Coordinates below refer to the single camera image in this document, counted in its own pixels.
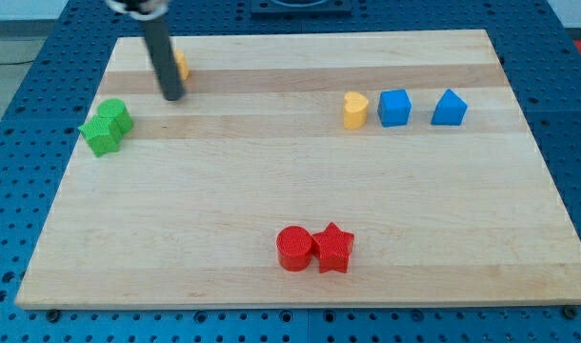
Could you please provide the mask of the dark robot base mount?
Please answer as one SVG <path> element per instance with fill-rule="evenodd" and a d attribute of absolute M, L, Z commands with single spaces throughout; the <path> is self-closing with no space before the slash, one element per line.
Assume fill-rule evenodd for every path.
<path fill-rule="evenodd" d="M 251 14 L 347 14 L 351 0 L 250 0 Z"/>

